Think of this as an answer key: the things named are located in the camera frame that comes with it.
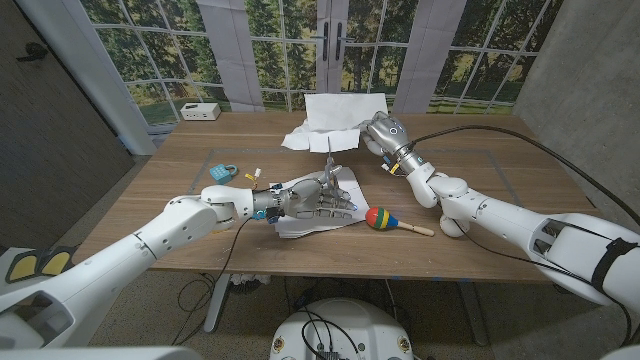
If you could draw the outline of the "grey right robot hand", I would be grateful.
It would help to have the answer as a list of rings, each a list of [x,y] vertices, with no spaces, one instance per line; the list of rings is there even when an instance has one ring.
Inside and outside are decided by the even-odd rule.
[[[398,165],[406,176],[424,164],[399,119],[378,111],[372,119],[361,122],[357,128],[370,152],[394,159],[393,165]]]

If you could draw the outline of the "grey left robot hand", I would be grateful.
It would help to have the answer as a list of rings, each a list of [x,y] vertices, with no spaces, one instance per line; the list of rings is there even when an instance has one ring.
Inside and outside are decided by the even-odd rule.
[[[325,175],[305,178],[278,193],[265,190],[253,193],[253,212],[267,219],[289,216],[297,219],[350,219],[358,210],[348,192],[336,187]]]

